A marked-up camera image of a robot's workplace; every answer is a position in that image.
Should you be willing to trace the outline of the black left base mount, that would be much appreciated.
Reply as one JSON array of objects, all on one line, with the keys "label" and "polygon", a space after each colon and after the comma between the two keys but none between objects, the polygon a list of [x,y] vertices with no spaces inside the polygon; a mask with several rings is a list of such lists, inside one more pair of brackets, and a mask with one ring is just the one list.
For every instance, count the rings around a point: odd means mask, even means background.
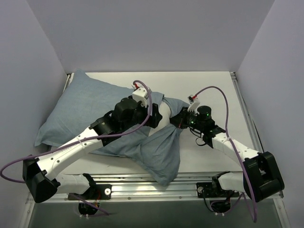
[{"label": "black left base mount", "polygon": [[76,200],[76,196],[84,200],[109,200],[112,194],[111,184],[97,184],[94,187],[90,187],[83,194],[69,193],[68,200]]}]

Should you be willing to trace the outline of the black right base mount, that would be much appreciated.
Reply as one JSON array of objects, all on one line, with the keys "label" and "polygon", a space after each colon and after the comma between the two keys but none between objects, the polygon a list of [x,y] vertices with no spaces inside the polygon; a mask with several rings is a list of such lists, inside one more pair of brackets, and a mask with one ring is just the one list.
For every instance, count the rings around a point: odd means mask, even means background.
[{"label": "black right base mount", "polygon": [[211,182],[197,182],[196,190],[198,198],[235,198],[240,196],[238,192],[232,190],[217,190]]}]

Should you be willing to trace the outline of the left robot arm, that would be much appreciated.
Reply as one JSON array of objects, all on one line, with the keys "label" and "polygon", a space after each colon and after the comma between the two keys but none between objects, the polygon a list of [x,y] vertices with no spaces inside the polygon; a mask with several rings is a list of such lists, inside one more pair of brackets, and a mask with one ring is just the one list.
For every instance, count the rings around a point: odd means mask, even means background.
[{"label": "left robot arm", "polygon": [[42,203],[63,193],[93,199],[98,188],[90,174],[62,174],[62,171],[78,159],[119,139],[133,126],[144,124],[156,128],[161,119],[157,104],[143,106],[141,101],[125,97],[114,110],[95,120],[56,152],[24,160],[22,177],[34,201]]}]

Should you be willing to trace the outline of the aluminium front rail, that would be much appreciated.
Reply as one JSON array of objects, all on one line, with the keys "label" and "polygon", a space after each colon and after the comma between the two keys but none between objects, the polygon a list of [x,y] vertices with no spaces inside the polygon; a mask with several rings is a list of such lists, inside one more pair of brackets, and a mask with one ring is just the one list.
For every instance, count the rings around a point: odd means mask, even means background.
[{"label": "aluminium front rail", "polygon": [[[62,174],[83,174],[92,176],[96,184],[111,184],[110,201],[177,201],[199,200],[197,182],[211,182],[216,172],[181,172],[168,185],[159,184],[144,170],[99,169],[73,172],[65,170]],[[67,193],[56,194],[51,198],[68,197]]]}]

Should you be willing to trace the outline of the aluminium right side rail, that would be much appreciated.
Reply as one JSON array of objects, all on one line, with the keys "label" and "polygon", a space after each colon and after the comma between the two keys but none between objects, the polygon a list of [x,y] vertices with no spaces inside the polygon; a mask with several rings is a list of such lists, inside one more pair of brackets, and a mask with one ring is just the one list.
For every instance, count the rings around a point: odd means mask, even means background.
[{"label": "aluminium right side rail", "polygon": [[249,135],[250,135],[251,141],[253,143],[253,146],[256,150],[258,150],[260,152],[264,152],[265,150],[263,148],[263,145],[261,143],[259,134],[257,132],[256,125],[254,123],[253,118],[251,117],[251,115],[249,113],[249,110],[247,108],[245,100],[244,100],[244,98],[241,94],[241,91],[240,91],[240,88],[239,88],[239,85],[238,85],[238,80],[237,80],[237,77],[236,77],[236,72],[230,72],[230,76],[231,76],[232,82],[234,84],[234,88],[235,88],[235,91],[237,93],[237,97],[238,97],[243,115],[245,117],[245,122],[247,124],[247,128],[249,130]]}]

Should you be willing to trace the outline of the aluminium rail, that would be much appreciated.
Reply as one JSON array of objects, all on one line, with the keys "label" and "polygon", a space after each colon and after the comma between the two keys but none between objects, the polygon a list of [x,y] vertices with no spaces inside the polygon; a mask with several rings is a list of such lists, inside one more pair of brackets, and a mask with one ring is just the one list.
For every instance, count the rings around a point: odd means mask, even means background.
[{"label": "aluminium rail", "polygon": [[236,77],[236,72],[230,72],[230,76],[231,76],[232,82],[234,84],[234,88],[235,88],[235,91],[237,93],[237,97],[238,97],[243,115],[245,117],[245,122],[247,124],[247,128],[249,130],[249,135],[250,135],[251,141],[253,143],[253,146],[256,150],[258,150],[260,152],[264,152],[265,150],[263,148],[263,145],[261,143],[259,134],[257,132],[256,125],[254,123],[253,118],[251,117],[251,115],[249,113],[249,110],[247,108],[245,100],[244,100],[244,98],[241,94],[241,91],[240,91],[240,88],[239,88],[239,85],[238,85],[238,80],[237,80],[237,77]]},{"label": "aluminium rail", "polygon": [[69,82],[70,82],[70,78],[71,78],[71,74],[67,74],[67,79],[66,79],[66,82],[65,82],[65,85],[64,85],[63,92],[65,92],[66,88],[68,87]]},{"label": "aluminium rail", "polygon": [[[62,174],[83,174],[92,176],[96,184],[111,184],[110,201],[177,201],[199,200],[197,182],[211,182],[216,172],[181,172],[168,185],[159,184],[144,170],[99,169],[73,172],[65,170]],[[68,197],[67,193],[56,194],[51,198]]]}]

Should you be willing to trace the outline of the blue pillowcase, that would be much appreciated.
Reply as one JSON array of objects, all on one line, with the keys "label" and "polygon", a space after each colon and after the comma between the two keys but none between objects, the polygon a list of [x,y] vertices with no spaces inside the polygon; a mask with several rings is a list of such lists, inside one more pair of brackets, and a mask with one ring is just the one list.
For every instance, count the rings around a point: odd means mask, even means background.
[{"label": "blue pillowcase", "polygon": [[[130,88],[92,79],[84,71],[77,70],[54,110],[40,127],[34,145],[59,147],[67,143],[131,93]],[[159,92],[152,92],[151,97],[158,106],[161,102],[169,106],[170,118],[176,116],[182,107],[188,106],[182,100],[167,98]],[[159,184],[168,185],[178,174],[182,130],[169,123],[164,133],[149,137],[150,129],[143,126],[93,153],[131,159]]]}]

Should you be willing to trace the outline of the white pillow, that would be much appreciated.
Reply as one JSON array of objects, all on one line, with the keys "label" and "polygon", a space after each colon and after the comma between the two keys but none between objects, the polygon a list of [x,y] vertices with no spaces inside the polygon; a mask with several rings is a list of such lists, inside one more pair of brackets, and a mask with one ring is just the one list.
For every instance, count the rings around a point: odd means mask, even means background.
[{"label": "white pillow", "polygon": [[149,137],[153,135],[160,135],[165,132],[166,127],[170,123],[171,110],[165,102],[161,102],[159,106],[159,113],[162,115],[162,119],[158,123],[156,128],[151,128]]}]

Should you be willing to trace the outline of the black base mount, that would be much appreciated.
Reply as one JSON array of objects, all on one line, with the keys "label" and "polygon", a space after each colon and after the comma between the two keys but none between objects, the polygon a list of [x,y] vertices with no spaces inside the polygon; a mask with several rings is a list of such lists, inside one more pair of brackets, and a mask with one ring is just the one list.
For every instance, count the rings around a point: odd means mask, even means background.
[{"label": "black base mount", "polygon": [[94,187],[90,187],[83,194],[69,193],[68,200],[76,200],[76,196],[84,200],[109,200],[112,194],[111,184],[97,184]]},{"label": "black base mount", "polygon": [[240,196],[238,192],[232,190],[217,190],[211,182],[197,182],[196,190],[198,198],[235,198]]}]

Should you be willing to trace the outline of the aluminium left side rail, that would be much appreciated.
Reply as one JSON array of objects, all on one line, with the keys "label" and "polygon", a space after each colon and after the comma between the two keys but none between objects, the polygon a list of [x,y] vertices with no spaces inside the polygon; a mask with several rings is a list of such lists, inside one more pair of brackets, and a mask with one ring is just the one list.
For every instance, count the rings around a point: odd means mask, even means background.
[{"label": "aluminium left side rail", "polygon": [[71,74],[67,74],[67,79],[66,79],[66,82],[65,82],[65,85],[64,85],[63,92],[65,92],[66,88],[68,87],[69,82],[70,82],[70,78],[71,78]]}]

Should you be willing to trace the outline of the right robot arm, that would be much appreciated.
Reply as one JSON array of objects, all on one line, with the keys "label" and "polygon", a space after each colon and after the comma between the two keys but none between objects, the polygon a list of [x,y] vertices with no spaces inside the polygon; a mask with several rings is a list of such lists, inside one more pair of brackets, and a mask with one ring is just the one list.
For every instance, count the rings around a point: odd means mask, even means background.
[{"label": "right robot arm", "polygon": [[197,113],[184,107],[170,118],[170,123],[199,132],[206,145],[224,153],[241,167],[240,173],[224,171],[212,177],[211,190],[216,196],[237,191],[260,202],[284,190],[285,184],[274,155],[251,149],[228,136],[227,131],[212,119],[210,107],[200,106]]}]

